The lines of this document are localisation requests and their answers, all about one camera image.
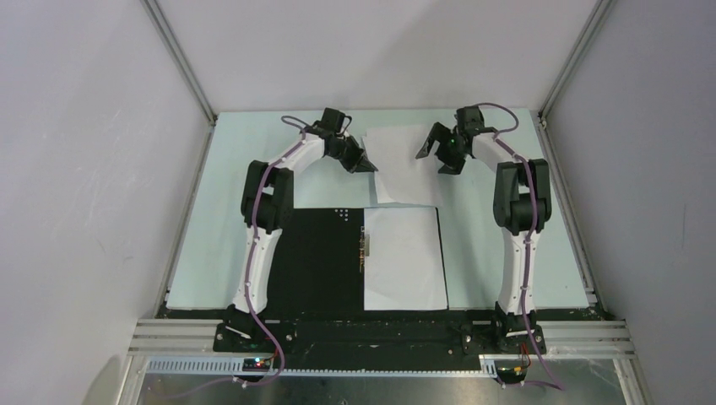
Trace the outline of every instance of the light blue tabletop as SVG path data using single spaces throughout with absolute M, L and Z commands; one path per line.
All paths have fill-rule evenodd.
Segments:
M 515 110 L 520 127 L 504 135 L 529 158 L 543 157 L 529 111 Z M 214 130 L 167 307 L 225 308 L 236 292 L 246 245 L 240 204 L 247 167 L 272 159 L 290 146 L 297 130 L 280 121 L 284 114 L 306 122 L 321 111 L 223 112 Z M 347 111 L 357 138 L 371 127 L 454 123 L 455 110 Z M 485 123 L 510 127 L 504 112 L 484 111 Z M 477 160 L 461 175 L 439 175 L 443 206 L 438 209 L 451 309 L 493 308 L 502 286 L 502 232 L 492 218 L 495 174 Z M 295 179 L 296 208 L 377 207 L 373 174 L 349 174 L 334 159 L 321 159 Z M 534 265 L 534 303 L 538 308 L 588 306 L 577 262 L 552 192 L 552 217 L 542 232 Z

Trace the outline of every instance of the black clamp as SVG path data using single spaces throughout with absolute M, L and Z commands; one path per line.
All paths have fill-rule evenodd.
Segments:
M 318 135 L 325 143 L 323 155 L 338 160 L 349 173 L 377 171 L 376 166 L 368 160 L 366 151 L 358 145 L 355 138 L 344 135 L 345 118 L 345 113 L 326 108 L 323 110 L 321 120 L 306 127 L 306 132 Z
M 248 166 L 247 180 L 244 185 L 244 194 L 241 198 L 241 215 L 244 222 L 252 225 L 253 204 L 258 195 L 263 173 L 269 167 L 266 162 L 254 160 Z M 272 168 L 268 173 L 266 184 L 272 186 L 273 194 L 268 194 L 265 189 L 261 191 L 261 202 L 256 213 L 256 226 L 266 230 L 270 234 L 286 226 L 293 214 L 293 171 L 289 169 Z
M 539 233 L 552 215 L 550 167 L 544 159 L 532 159 L 528 165 L 537 199 L 535 230 Z M 520 185 L 528 184 L 527 172 L 522 163 L 503 162 L 497 165 L 492 213 L 497 225 L 513 235 L 529 230 L 532 226 L 533 211 L 529 192 L 519 192 Z
M 467 155 L 472 155 L 472 140 L 481 133 L 495 132 L 494 127 L 485 126 L 485 118 L 479 107 L 470 106 L 457 110 L 455 119 L 458 124 L 451 131 L 449 128 L 436 122 L 427 136 L 422 148 L 415 156 L 416 159 L 425 158 L 432 149 L 432 145 L 438 141 L 435 155 L 443 162 L 438 173 L 446 175 L 459 175 L 465 166 Z

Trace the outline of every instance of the wall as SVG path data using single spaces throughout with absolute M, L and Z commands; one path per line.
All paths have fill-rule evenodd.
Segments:
M 619 2 L 549 125 L 657 403 L 716 395 L 716 3 Z
M 162 1 L 218 111 L 537 109 L 595 0 Z
M 152 307 L 206 123 L 139 1 L 0 4 L 0 402 L 81 403 Z

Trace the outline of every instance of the sheet of paper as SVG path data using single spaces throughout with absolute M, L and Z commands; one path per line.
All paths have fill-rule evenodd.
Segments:
M 448 294 L 434 208 L 368 208 L 366 311 L 445 310 Z
M 435 156 L 415 158 L 429 132 L 427 125 L 366 131 L 363 145 L 368 159 L 378 168 L 375 173 L 378 203 L 442 205 Z

